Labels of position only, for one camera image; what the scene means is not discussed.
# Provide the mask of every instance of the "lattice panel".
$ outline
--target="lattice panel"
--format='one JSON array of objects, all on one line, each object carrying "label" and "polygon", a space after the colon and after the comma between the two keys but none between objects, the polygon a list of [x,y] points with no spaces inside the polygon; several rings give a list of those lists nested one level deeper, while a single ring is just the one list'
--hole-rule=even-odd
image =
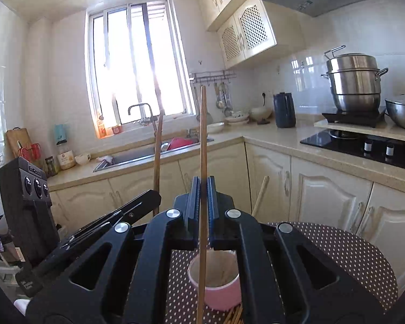
[{"label": "lattice panel", "polygon": [[231,61],[240,55],[240,45],[238,44],[237,35],[232,25],[222,33],[222,42],[224,43],[227,61]]},{"label": "lattice panel", "polygon": [[267,40],[266,29],[264,28],[257,5],[244,10],[240,17],[240,23],[249,49],[253,49],[256,45]]}]

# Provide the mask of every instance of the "white shelf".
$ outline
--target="white shelf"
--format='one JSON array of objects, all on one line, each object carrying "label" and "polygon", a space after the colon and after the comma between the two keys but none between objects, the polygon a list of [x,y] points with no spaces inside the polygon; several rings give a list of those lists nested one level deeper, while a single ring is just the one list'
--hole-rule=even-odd
[{"label": "white shelf", "polygon": [[320,120],[319,122],[314,123],[313,126],[405,141],[405,129],[397,126],[388,116],[385,116],[384,120],[385,121],[379,122],[376,128],[355,124],[328,123],[327,119]]}]

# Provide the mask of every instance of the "stove knob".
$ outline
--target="stove knob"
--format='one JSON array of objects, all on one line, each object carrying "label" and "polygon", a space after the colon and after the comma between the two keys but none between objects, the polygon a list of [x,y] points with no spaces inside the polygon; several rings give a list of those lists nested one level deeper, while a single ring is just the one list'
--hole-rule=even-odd
[{"label": "stove knob", "polygon": [[392,157],[393,155],[394,155],[394,145],[393,144],[387,144],[386,156]]},{"label": "stove knob", "polygon": [[43,184],[43,193],[48,197],[48,186],[46,186],[46,184]]},{"label": "stove knob", "polygon": [[364,151],[365,152],[371,152],[372,151],[372,144],[373,144],[374,142],[372,141],[372,140],[366,140],[365,142],[364,142]]},{"label": "stove knob", "polygon": [[42,196],[42,186],[38,179],[35,179],[35,191],[36,195],[40,198]]},{"label": "stove knob", "polygon": [[25,186],[25,190],[27,191],[27,193],[29,195],[31,195],[31,190],[32,190],[32,186],[31,186],[31,181],[29,177],[25,177],[24,178],[24,186]]}]

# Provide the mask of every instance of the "silver screw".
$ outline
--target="silver screw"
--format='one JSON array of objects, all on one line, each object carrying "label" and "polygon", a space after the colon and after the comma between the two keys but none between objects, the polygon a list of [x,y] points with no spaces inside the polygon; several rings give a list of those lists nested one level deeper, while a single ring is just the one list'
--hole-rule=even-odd
[{"label": "silver screw", "polygon": [[167,211],[167,216],[170,218],[177,218],[180,215],[180,211],[175,208],[171,208]]},{"label": "silver screw", "polygon": [[229,210],[227,211],[227,216],[230,218],[238,218],[241,216],[241,212],[239,210]]},{"label": "silver screw", "polygon": [[129,229],[129,224],[127,224],[127,223],[125,223],[125,222],[118,223],[118,224],[114,227],[114,230],[115,230],[117,233],[124,233],[124,232],[126,232],[128,229]]},{"label": "silver screw", "polygon": [[289,223],[282,223],[279,225],[279,230],[284,234],[289,234],[292,231],[292,225]]}]

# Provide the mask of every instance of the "dark blue kettle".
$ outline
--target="dark blue kettle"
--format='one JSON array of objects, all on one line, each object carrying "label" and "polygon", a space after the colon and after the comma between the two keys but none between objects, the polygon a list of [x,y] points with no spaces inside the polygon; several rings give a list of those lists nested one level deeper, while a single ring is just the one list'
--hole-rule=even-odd
[{"label": "dark blue kettle", "polygon": [[294,101],[290,92],[281,92],[273,96],[275,105],[275,119],[278,128],[292,128],[295,126]]}]

